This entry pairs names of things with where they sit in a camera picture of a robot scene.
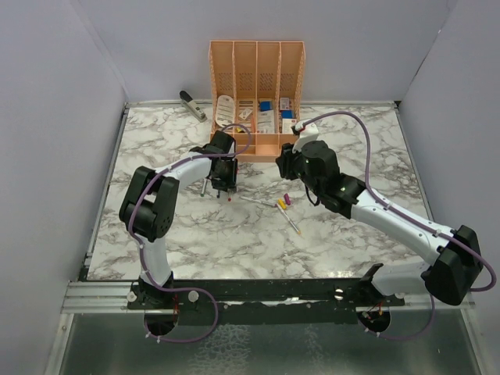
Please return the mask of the green capped white pen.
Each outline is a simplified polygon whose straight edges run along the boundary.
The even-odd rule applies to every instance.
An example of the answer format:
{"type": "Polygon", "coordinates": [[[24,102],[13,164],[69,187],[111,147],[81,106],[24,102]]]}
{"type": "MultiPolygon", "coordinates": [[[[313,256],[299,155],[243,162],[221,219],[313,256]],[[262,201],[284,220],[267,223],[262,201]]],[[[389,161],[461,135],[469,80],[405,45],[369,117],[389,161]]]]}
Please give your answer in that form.
{"type": "Polygon", "coordinates": [[[202,189],[201,189],[201,192],[200,192],[200,196],[201,197],[205,196],[207,185],[208,185],[208,179],[204,179],[203,183],[202,183],[202,189]]]}

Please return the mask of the purple pen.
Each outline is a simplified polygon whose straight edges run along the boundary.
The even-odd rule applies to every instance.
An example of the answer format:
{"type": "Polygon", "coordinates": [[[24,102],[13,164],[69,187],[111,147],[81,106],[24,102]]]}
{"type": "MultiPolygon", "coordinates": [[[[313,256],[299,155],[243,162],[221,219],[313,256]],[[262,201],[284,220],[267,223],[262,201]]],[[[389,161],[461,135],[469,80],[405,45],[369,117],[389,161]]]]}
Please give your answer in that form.
{"type": "Polygon", "coordinates": [[[240,198],[243,199],[243,200],[245,200],[246,202],[253,202],[253,203],[257,203],[257,204],[260,204],[260,205],[265,205],[265,206],[268,206],[268,207],[276,207],[276,204],[270,203],[270,202],[264,202],[263,200],[260,200],[260,199],[249,198],[249,197],[244,197],[244,196],[241,196],[240,198]]]}

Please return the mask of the yellow pen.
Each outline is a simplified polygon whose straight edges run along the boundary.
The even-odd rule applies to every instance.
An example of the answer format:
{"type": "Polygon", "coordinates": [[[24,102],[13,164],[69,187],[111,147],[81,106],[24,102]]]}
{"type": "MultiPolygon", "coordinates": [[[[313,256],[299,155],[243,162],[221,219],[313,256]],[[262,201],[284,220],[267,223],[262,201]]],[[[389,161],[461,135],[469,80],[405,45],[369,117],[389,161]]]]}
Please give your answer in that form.
{"type": "Polygon", "coordinates": [[[288,222],[288,224],[293,228],[293,230],[298,234],[300,235],[302,232],[298,229],[297,225],[293,222],[293,220],[290,218],[290,216],[285,212],[285,210],[279,205],[277,204],[277,208],[279,210],[279,212],[281,213],[281,215],[286,219],[286,221],[288,222]]]}

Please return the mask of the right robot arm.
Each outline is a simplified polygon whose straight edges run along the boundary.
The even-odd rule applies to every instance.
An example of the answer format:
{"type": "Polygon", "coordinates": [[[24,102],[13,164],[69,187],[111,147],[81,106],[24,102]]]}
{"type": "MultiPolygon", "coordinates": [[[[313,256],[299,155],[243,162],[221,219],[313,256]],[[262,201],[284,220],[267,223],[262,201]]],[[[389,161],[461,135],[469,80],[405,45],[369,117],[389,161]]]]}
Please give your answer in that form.
{"type": "Polygon", "coordinates": [[[415,252],[416,263],[372,266],[359,297],[377,305],[386,296],[429,293],[448,305],[460,305],[483,269],[476,232],[462,225],[443,226],[386,198],[374,198],[367,185],[340,171],[335,152],[324,141],[311,141],[296,152],[285,143],[276,159],[282,178],[299,179],[316,204],[369,225],[415,252]]]}

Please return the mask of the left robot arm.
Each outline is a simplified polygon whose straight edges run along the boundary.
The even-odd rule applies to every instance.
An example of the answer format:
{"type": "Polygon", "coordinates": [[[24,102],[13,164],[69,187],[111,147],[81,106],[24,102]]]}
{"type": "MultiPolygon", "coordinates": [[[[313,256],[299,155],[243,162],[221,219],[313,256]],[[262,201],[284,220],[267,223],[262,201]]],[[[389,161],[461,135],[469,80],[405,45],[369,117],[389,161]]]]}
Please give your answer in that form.
{"type": "Polygon", "coordinates": [[[140,280],[148,284],[145,298],[161,309],[173,297],[173,271],[166,256],[165,236],[171,228],[178,193],[201,180],[217,194],[232,194],[237,187],[237,142],[220,130],[210,142],[195,147],[181,160],[151,169],[138,167],[119,210],[119,218],[138,244],[140,280]]]}

